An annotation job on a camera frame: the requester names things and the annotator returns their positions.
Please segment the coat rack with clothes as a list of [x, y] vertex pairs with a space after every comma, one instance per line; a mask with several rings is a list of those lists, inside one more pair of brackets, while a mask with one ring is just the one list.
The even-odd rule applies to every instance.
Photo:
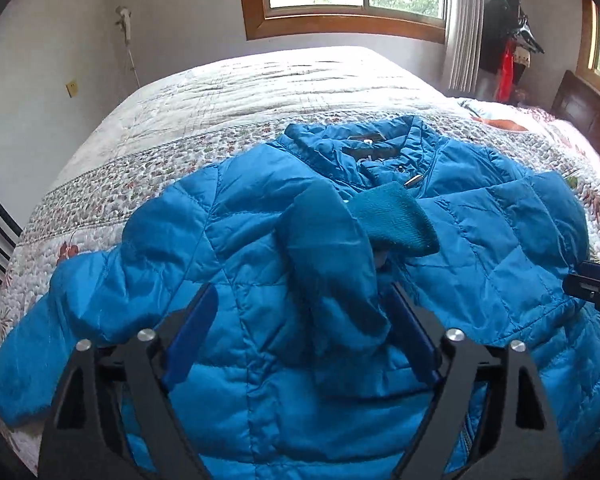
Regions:
[[483, 8], [483, 28], [479, 68], [495, 77], [494, 98], [507, 103], [524, 69], [515, 61], [515, 53], [544, 54], [529, 26], [521, 0], [489, 0]]

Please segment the floral quilted bedspread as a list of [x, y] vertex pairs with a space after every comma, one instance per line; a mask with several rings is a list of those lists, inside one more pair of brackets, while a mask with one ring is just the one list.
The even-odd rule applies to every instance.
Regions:
[[[585, 214], [585, 260], [600, 261], [600, 156], [568, 122], [448, 98], [362, 48], [250, 55], [148, 84], [87, 138], [35, 208], [12, 254], [0, 297], [0, 347], [46, 294], [62, 262], [116, 246], [132, 214], [174, 182], [272, 142], [291, 125], [404, 116], [538, 174], [559, 174]], [[0, 419], [2, 434], [28, 465], [38, 461], [47, 414], [17, 427]]]

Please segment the yellow wall socket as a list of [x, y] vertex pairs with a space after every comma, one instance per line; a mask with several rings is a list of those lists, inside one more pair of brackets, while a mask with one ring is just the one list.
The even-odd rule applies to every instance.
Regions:
[[73, 79], [72, 81], [69, 81], [66, 83], [66, 90], [68, 92], [68, 95], [70, 96], [71, 99], [75, 98], [76, 95], [78, 94], [78, 82]]

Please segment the white wall phone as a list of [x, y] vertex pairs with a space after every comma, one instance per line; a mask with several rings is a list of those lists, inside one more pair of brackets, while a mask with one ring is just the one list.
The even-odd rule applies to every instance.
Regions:
[[140, 84], [140, 77], [138, 76], [135, 61], [132, 53], [132, 12], [127, 6], [117, 6], [117, 21], [116, 25], [120, 28], [123, 36], [123, 43], [126, 54], [129, 59], [130, 72], [133, 74], [136, 88], [139, 89], [142, 85]]

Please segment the white striped curtain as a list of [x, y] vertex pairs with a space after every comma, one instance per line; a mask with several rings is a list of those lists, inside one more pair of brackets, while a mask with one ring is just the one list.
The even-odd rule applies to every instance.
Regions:
[[442, 89], [452, 96], [476, 90], [484, 0], [445, 0]]

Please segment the dark wooden headboard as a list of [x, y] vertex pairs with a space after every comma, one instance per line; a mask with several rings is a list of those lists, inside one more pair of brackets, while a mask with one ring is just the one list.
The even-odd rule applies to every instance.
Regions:
[[571, 122], [600, 156], [600, 92], [566, 70], [550, 112]]

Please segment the wooden side window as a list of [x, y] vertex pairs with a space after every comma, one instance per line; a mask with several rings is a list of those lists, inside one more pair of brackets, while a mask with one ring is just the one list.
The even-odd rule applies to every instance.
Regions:
[[582, 0], [582, 30], [576, 74], [600, 92], [600, 8]]

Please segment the blue puffer jacket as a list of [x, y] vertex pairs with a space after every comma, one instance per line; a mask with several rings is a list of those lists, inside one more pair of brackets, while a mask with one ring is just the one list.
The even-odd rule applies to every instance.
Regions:
[[432, 398], [382, 298], [530, 350], [567, 467], [600, 440], [600, 315], [562, 282], [588, 258], [564, 179], [416, 116], [291, 125], [62, 262], [0, 347], [0, 419], [50, 411], [78, 341], [123, 344], [212, 285], [218, 314], [170, 401], [216, 478], [388, 476]]

